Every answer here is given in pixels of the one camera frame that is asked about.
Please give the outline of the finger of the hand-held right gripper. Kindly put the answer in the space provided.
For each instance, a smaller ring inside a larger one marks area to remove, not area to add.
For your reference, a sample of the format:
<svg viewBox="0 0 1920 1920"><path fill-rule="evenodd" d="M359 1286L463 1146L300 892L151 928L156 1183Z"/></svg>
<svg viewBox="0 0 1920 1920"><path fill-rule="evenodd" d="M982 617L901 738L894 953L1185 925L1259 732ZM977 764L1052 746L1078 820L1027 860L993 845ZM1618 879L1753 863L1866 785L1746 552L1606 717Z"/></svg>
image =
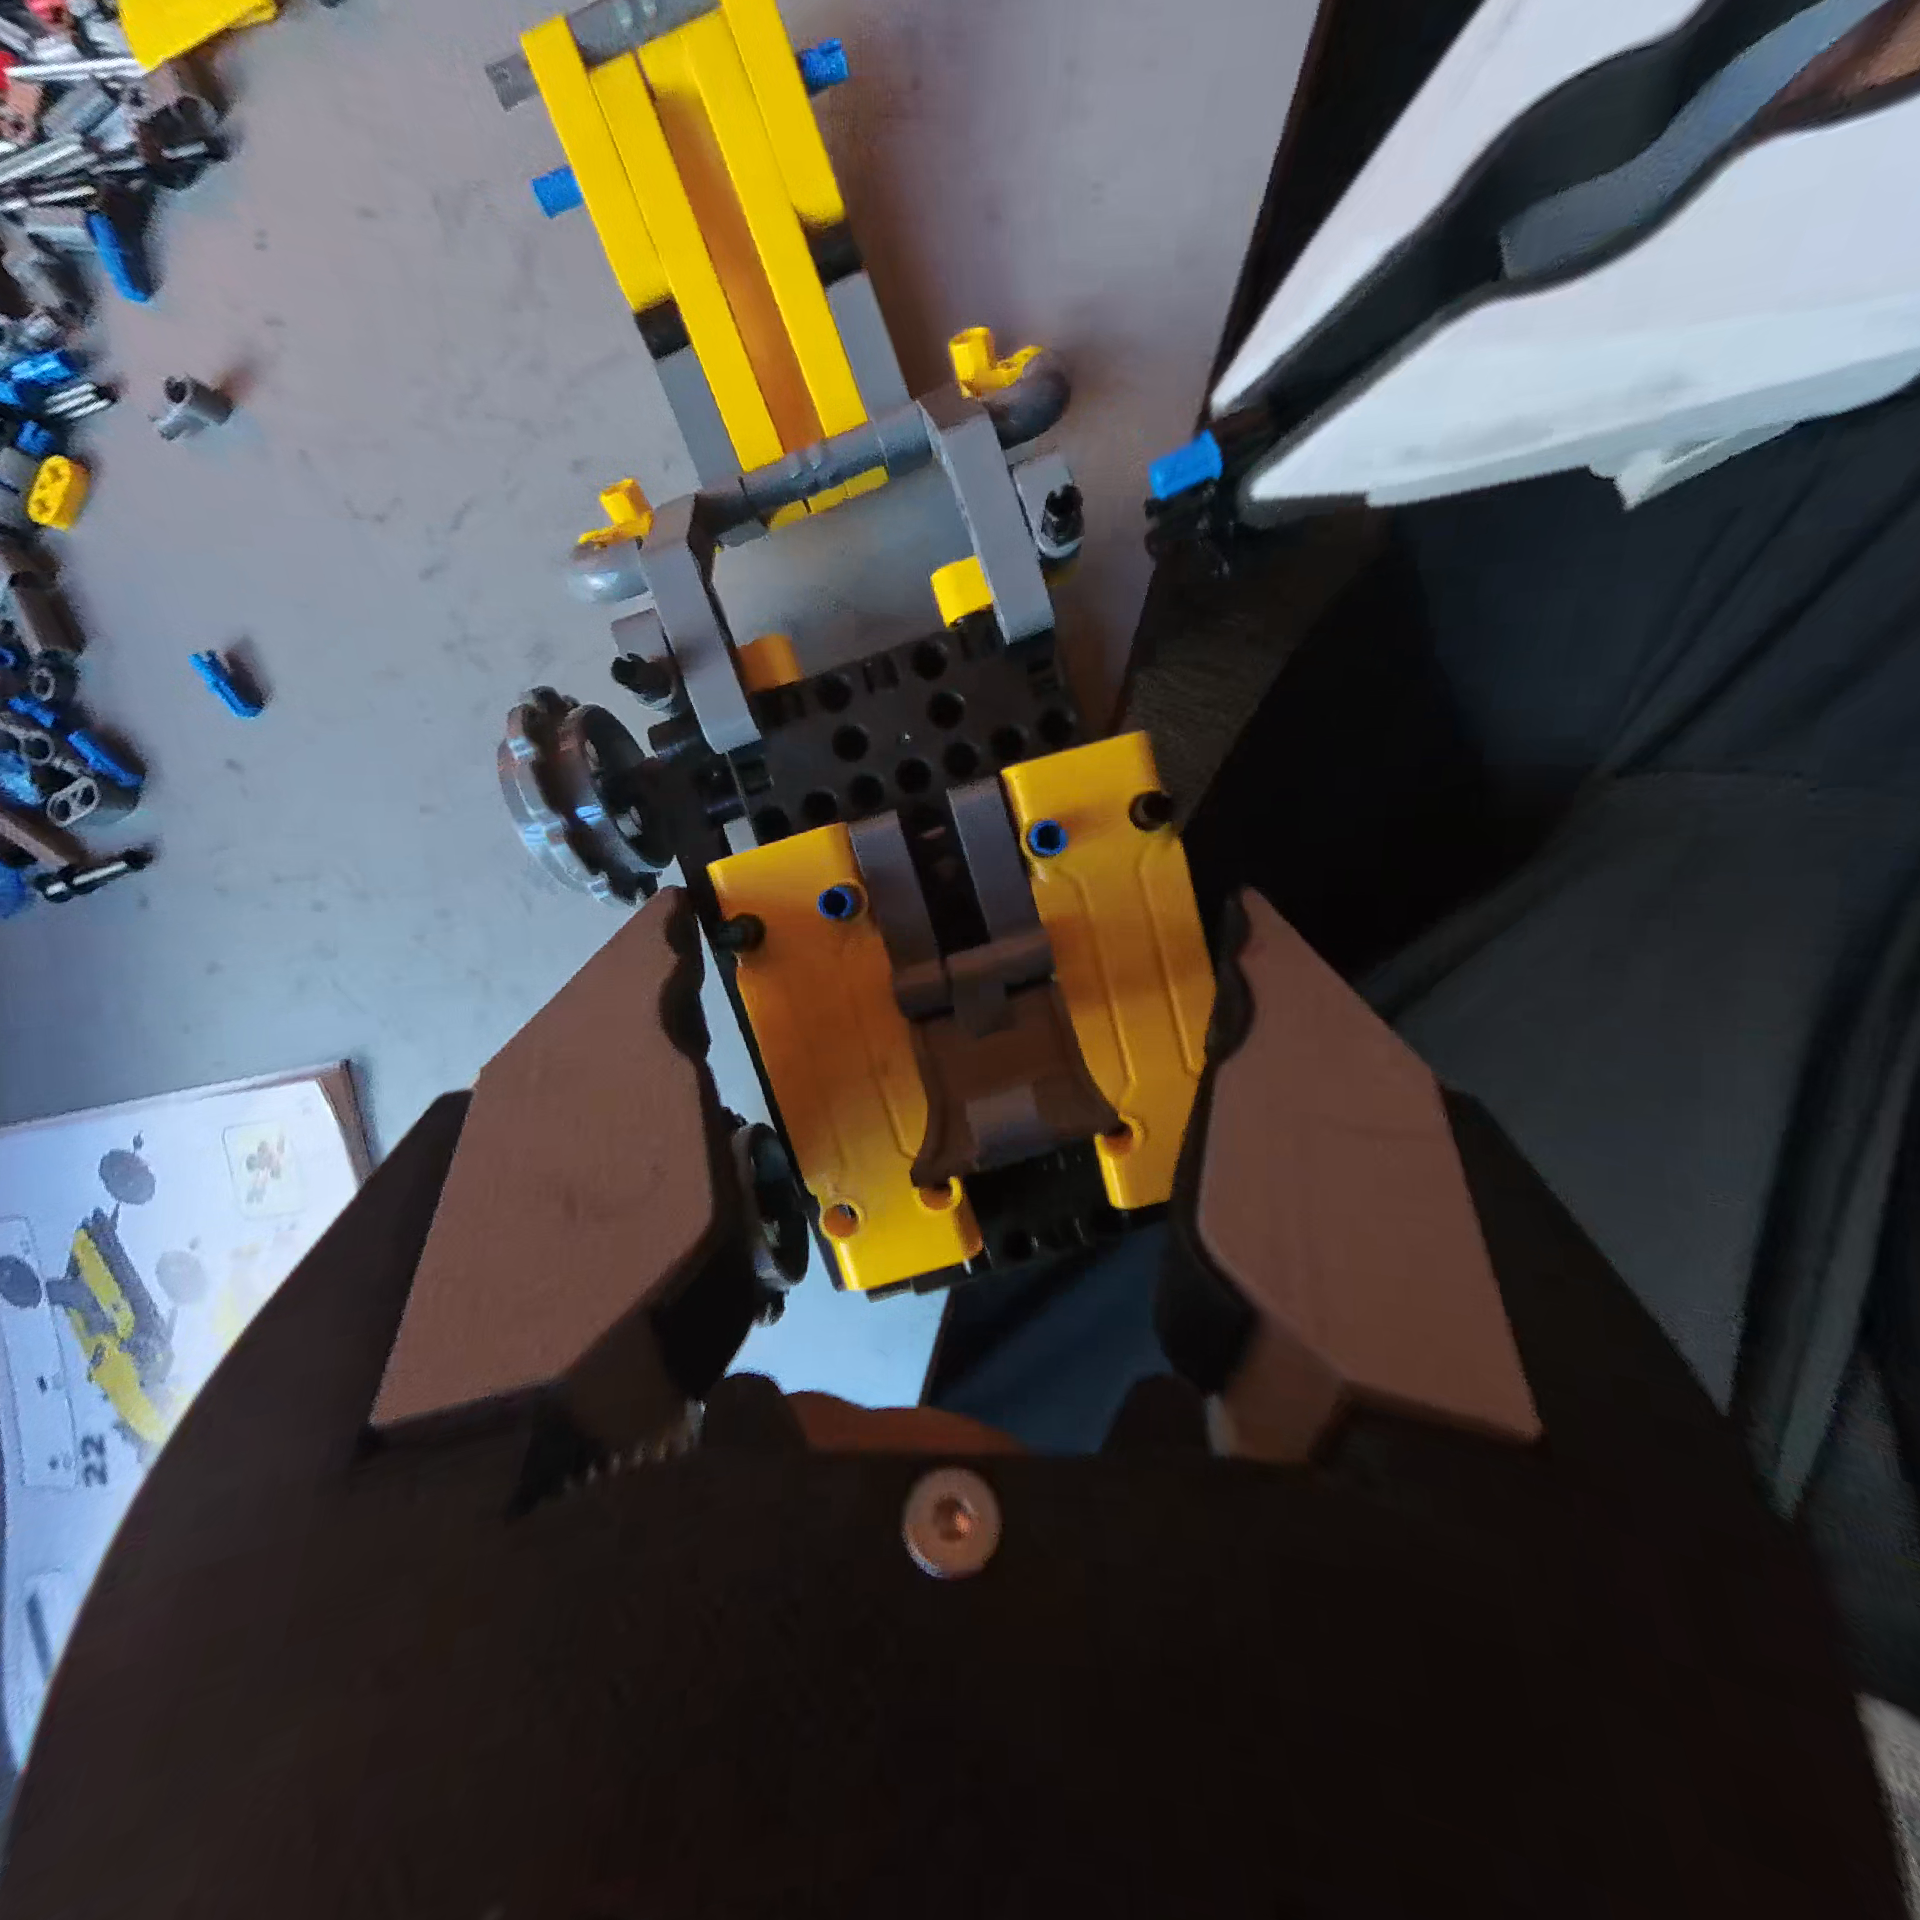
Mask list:
<svg viewBox="0 0 1920 1920"><path fill-rule="evenodd" d="M1800 2L1483 2L1312 230L1214 385L1299 424L1504 278L1500 230L1647 148Z"/></svg>
<svg viewBox="0 0 1920 1920"><path fill-rule="evenodd" d="M1504 278L1299 424L1246 507L1593 470L1625 504L1918 377L1918 19L1793 14L1635 158L1500 230Z"/></svg>

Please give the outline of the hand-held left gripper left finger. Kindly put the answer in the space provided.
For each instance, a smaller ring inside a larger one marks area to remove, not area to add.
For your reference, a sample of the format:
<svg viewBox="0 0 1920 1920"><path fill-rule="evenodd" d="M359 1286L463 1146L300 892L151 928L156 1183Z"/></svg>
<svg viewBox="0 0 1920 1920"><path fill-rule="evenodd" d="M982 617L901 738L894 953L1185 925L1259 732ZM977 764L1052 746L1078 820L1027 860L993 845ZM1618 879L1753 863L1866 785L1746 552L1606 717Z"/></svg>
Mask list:
<svg viewBox="0 0 1920 1920"><path fill-rule="evenodd" d="M535 1398L677 1435L754 1319L754 1210L707 1070L702 934L662 892L474 1082L373 1429Z"/></svg>

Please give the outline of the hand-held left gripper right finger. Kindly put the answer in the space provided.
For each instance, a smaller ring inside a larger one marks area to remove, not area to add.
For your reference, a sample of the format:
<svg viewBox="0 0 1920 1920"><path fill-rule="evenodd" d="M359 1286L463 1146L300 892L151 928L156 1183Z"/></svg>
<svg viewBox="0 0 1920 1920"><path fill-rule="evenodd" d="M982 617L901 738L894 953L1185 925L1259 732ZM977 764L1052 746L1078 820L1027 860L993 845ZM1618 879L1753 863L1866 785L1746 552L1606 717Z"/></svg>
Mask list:
<svg viewBox="0 0 1920 1920"><path fill-rule="evenodd" d="M1167 1361L1242 1463L1306 1466L1357 1415L1542 1435L1438 1080L1259 892L1221 936Z"/></svg>

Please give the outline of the yellow black brick vehicle model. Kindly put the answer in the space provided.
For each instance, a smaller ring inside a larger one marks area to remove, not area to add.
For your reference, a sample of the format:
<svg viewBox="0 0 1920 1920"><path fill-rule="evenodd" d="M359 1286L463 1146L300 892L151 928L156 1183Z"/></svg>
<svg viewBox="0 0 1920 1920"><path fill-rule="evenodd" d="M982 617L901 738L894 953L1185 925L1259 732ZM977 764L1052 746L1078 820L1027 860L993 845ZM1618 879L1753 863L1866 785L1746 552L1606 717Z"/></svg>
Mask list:
<svg viewBox="0 0 1920 1920"><path fill-rule="evenodd" d="M653 717L540 685L498 775L567 887L680 874L754 1053L803 1233L840 1290L1020 1271L1146 1225L1178 1187L1212 962L1146 732L1092 738L1052 582L1083 491L1042 444L1071 374L950 341L911 394L814 103L838 43L777 2L583 2L488 66L539 97L699 486L599 494L568 587L621 610L611 677ZM928 635L803 671L736 635L724 546L934 474L966 551Z"/></svg>

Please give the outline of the grey desk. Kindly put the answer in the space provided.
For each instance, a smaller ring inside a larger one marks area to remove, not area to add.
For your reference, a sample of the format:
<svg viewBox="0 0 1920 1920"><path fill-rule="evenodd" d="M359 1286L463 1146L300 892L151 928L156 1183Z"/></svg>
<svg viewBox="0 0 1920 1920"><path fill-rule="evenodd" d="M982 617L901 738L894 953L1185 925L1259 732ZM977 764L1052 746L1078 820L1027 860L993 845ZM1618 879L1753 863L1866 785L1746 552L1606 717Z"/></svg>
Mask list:
<svg viewBox="0 0 1920 1920"><path fill-rule="evenodd" d="M783 2L911 393L989 323L1071 374L1084 496L1058 582L1083 730L1117 730L1146 596L1146 464L1188 438L1315 2ZM150 766L100 840L156 863L2 921L2 1125L330 1059L368 1150L620 928L522 849L495 754L535 685L650 715L562 559L597 491L697 486L583 209L487 61L562 2L288 2L216 54L234 155L158 215L151 307L101 301L123 406L60 541L82 689ZM231 420L156 433L165 377ZM254 638L262 717L189 654Z"/></svg>

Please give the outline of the instruction booklet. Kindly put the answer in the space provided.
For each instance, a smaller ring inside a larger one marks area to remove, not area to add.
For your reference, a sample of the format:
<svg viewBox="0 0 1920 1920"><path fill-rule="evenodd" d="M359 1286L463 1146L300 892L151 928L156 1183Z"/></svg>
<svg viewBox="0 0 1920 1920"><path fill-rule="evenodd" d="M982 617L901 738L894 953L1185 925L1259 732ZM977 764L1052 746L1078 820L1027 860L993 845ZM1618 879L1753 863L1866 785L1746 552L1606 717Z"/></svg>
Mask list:
<svg viewBox="0 0 1920 1920"><path fill-rule="evenodd" d="M2 1788L133 1493L372 1170L347 1059L2 1125Z"/></svg>

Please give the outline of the pile of loose brick parts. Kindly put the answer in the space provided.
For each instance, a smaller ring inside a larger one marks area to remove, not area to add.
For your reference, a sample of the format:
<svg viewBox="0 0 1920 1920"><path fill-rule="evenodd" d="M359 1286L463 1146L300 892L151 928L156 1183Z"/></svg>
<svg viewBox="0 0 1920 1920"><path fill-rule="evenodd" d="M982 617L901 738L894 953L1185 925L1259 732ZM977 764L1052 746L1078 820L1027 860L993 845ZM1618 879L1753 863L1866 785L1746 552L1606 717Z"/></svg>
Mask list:
<svg viewBox="0 0 1920 1920"><path fill-rule="evenodd" d="M92 348L100 293L158 296L161 199L228 158L211 47L277 2L2 2L2 917L151 864L91 853L147 795L147 764L82 692L83 628L49 534L77 529L77 430L122 402Z"/></svg>

